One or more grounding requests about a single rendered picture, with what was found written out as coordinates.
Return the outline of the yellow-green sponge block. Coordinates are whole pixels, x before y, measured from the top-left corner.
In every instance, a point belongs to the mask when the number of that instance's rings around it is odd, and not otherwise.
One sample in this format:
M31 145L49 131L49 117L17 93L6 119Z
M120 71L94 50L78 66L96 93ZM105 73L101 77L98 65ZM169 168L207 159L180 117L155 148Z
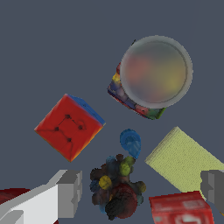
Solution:
M200 190L200 173L224 170L224 163L174 127L144 160L182 193Z

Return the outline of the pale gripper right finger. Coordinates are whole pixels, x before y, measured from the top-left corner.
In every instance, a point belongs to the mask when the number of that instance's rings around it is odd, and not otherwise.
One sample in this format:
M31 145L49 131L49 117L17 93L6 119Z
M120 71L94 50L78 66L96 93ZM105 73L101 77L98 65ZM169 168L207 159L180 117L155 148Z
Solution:
M224 215L224 170L202 171L200 177L203 195Z

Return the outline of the colourful jar with grey lid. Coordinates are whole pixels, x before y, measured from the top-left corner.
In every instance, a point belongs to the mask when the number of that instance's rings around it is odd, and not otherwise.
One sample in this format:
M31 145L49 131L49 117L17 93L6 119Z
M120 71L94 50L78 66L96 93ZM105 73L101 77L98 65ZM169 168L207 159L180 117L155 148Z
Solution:
M155 120L178 102L193 80L193 63L175 39L149 36L132 43L116 68L108 93L140 116Z

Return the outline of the dark red round object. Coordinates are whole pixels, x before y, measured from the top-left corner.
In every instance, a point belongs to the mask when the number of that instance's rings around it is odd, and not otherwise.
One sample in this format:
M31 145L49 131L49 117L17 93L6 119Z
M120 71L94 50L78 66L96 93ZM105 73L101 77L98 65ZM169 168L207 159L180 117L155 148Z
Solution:
M9 188L0 190L0 205L27 192L29 192L29 189L26 188Z

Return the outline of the multicoloured knobby toy with blue scoop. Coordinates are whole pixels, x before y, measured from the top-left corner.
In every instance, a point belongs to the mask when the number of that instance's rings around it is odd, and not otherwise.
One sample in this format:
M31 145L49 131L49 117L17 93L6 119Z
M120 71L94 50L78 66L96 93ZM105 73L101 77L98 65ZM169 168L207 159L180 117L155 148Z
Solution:
M141 137L133 129L126 129L120 135L120 144L129 153L127 157L108 156L105 164L90 173L92 203L98 205L110 221L129 218L144 202L146 191L143 181L130 181L141 151Z

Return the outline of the red cube with blue side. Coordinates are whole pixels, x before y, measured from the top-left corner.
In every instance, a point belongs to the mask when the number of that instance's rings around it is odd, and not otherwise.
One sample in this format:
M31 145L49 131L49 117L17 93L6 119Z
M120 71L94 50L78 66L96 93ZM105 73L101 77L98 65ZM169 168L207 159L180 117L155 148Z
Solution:
M83 99L64 94L34 131L72 162L105 124Z

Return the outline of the red box with white print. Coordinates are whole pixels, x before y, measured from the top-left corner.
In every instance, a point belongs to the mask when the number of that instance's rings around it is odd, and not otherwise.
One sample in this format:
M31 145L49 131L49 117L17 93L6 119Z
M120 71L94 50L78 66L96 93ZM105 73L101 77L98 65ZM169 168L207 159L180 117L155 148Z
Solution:
M214 224L211 207L199 191L149 197L155 224Z

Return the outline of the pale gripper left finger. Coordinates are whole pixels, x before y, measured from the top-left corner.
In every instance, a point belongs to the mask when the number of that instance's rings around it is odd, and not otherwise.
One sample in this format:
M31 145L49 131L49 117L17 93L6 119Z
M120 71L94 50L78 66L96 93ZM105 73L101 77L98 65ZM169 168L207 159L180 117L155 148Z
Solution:
M59 170L45 185L0 205L0 224L53 224L73 218L82 195L82 171Z

